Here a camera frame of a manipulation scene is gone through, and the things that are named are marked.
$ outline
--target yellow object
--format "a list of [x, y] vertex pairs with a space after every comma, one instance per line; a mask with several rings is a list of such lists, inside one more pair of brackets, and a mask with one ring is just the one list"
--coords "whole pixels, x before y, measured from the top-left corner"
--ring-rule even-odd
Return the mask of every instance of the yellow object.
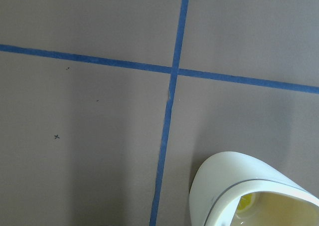
[[256, 199], [256, 194], [255, 193], [250, 193], [247, 195], [243, 195], [240, 198], [240, 201], [237, 206], [237, 211], [236, 213], [240, 214], [242, 212], [245, 212], [248, 210], [255, 202]]

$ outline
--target blue line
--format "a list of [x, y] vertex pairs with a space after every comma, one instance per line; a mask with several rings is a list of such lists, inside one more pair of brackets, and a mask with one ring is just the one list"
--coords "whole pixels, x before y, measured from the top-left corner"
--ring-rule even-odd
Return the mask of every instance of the blue line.
[[155, 182], [155, 193], [154, 193], [154, 198], [152, 203], [150, 226], [156, 226], [156, 221], [157, 221], [157, 216], [159, 211], [160, 190], [161, 190], [161, 184], [162, 184], [163, 173], [164, 173], [166, 149], [167, 149], [169, 127], [170, 127], [170, 120], [171, 120], [171, 111], [172, 111], [174, 96], [175, 96], [180, 53], [181, 53], [181, 48], [183, 43], [183, 36], [184, 36], [184, 29], [185, 29], [186, 15], [187, 15], [187, 7], [188, 7], [188, 0], [182, 0], [181, 6], [180, 6], [172, 70], [170, 74], [170, 81], [169, 81], [169, 88], [168, 88], [169, 99], [166, 103], [163, 132], [162, 132], [161, 145], [160, 145], [160, 151], [159, 151], [159, 162], [158, 162], [158, 170], [157, 170], [156, 182]]
[[184, 75], [184, 76], [204, 78], [204, 79], [221, 80], [221, 81], [228, 81], [228, 82], [241, 83], [241, 84], [247, 84], [247, 85], [258, 85], [258, 86], [264, 86], [264, 87], [319, 94], [319, 87], [316, 87], [316, 86], [299, 85], [299, 84], [285, 83], [285, 82], [279, 82], [279, 81], [273, 81], [273, 80], [263, 80], [263, 79], [225, 75], [225, 74], [203, 72], [203, 71], [197, 71], [197, 70], [188, 70], [188, 69], [179, 69], [178, 74]]
[[147, 71], [154, 71], [154, 72], [160, 72], [160, 73], [171, 72], [171, 67], [167, 67], [167, 66], [151, 65], [151, 64], [123, 61], [123, 60], [113, 60], [113, 59], [107, 59], [107, 58], [101, 58], [101, 57], [77, 55], [77, 54], [63, 53], [63, 52], [57, 52], [57, 51], [22, 48], [22, 47], [13, 46], [13, 45], [0, 44], [0, 51], [20, 53], [20, 54], [26, 54], [26, 55], [36, 55], [36, 56], [43, 56], [43, 57], [63, 59], [63, 60], [72, 60], [72, 61], [79, 61], [79, 62], [86, 62], [86, 63], [94, 63], [99, 65], [117, 66], [122, 68], [147, 70]]

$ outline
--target white plastic container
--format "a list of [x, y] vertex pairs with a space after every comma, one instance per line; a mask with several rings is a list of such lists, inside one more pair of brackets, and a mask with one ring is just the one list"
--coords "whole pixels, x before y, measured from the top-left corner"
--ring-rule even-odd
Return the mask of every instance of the white plastic container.
[[192, 226], [319, 225], [315, 196], [268, 164], [237, 152], [218, 153], [201, 165], [189, 208]]

